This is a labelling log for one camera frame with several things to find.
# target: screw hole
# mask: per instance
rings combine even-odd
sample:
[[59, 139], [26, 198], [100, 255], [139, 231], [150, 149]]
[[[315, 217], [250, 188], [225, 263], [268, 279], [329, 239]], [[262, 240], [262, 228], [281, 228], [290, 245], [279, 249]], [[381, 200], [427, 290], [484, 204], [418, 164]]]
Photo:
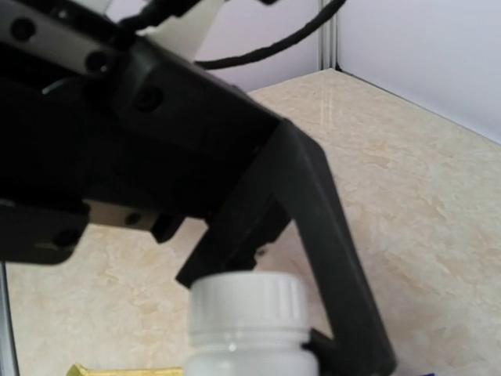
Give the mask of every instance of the screw hole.
[[28, 42], [36, 32], [37, 27], [28, 18], [18, 18], [10, 27], [10, 33], [19, 42]]
[[140, 220], [141, 215], [139, 215], [138, 213], [131, 213], [127, 217], [125, 217], [125, 224], [127, 226], [134, 226], [137, 225]]
[[140, 112], [153, 112], [164, 101], [162, 91], [156, 86], [143, 89], [135, 99], [134, 107]]
[[104, 52], [95, 51], [88, 54], [85, 59], [85, 67], [89, 72], [106, 72], [108, 68], [108, 58]]

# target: black metal bracket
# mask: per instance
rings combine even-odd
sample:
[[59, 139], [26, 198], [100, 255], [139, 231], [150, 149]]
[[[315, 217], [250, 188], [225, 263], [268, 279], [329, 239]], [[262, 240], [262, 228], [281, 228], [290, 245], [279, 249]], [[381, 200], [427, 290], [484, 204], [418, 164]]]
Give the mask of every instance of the black metal bracket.
[[[189, 287], [206, 275], [252, 267], [251, 252], [276, 239], [288, 223], [286, 214], [297, 224], [335, 335], [324, 366], [339, 375], [389, 375], [394, 353], [325, 154], [289, 121], [275, 130], [211, 220], [178, 281]], [[261, 228], [272, 230], [263, 237]], [[325, 349], [325, 338], [320, 338], [312, 336], [316, 353]]]

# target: black cable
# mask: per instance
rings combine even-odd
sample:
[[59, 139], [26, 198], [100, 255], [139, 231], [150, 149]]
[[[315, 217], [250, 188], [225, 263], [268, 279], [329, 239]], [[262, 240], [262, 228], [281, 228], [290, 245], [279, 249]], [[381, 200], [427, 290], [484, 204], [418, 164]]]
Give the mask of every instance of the black cable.
[[285, 49], [288, 49], [293, 45], [296, 45], [303, 39], [307, 38], [309, 35], [313, 34], [325, 22], [330, 20], [345, 2], [346, 0], [332, 0], [329, 4], [323, 7], [319, 14], [317, 14], [315, 18], [313, 18], [313, 20], [305, 24], [301, 29], [282, 39], [281, 41], [273, 43], [268, 47], [256, 49], [241, 56], [226, 57], [225, 59], [220, 60], [196, 61], [195, 63], [208, 71], [212, 71], [216, 69], [238, 67], [240, 65], [255, 63], [257, 61], [264, 60], [270, 56], [282, 52]]
[[124, 18], [120, 25], [133, 31], [158, 26], [170, 16], [183, 16], [198, 2], [199, 0], [151, 0], [139, 14]]

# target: screw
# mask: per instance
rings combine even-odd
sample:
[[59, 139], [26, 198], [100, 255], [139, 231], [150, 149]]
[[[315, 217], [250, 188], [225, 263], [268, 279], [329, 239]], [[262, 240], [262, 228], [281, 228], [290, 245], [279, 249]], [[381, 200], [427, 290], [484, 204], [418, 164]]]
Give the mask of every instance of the screw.
[[141, 112], [153, 112], [164, 101], [162, 91], [156, 86], [144, 88], [136, 97], [134, 107]]
[[139, 215], [138, 213], [131, 213], [127, 217], [125, 217], [125, 224], [127, 226], [134, 226], [137, 225], [140, 220], [141, 215]]
[[10, 27], [10, 34], [19, 42], [27, 42], [37, 32], [37, 27], [28, 18], [18, 18]]
[[63, 230], [54, 236], [52, 242], [59, 248], [67, 248], [78, 243], [81, 233], [77, 229]]
[[68, 13], [67, 10], [65, 9], [61, 9], [58, 13], [57, 13], [57, 16], [61, 19], [61, 20], [67, 20], [67, 18], [70, 16], [70, 14]]
[[88, 54], [85, 59], [85, 67], [89, 72], [105, 72], [108, 69], [108, 58], [101, 51], [95, 51]]

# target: yellow package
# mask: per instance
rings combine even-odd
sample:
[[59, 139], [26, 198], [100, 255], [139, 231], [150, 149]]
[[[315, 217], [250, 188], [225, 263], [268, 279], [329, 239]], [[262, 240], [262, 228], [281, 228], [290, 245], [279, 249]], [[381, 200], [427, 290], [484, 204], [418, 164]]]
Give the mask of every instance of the yellow package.
[[165, 368], [163, 370], [135, 371], [91, 371], [80, 364], [74, 364], [67, 376], [182, 376], [182, 368]]

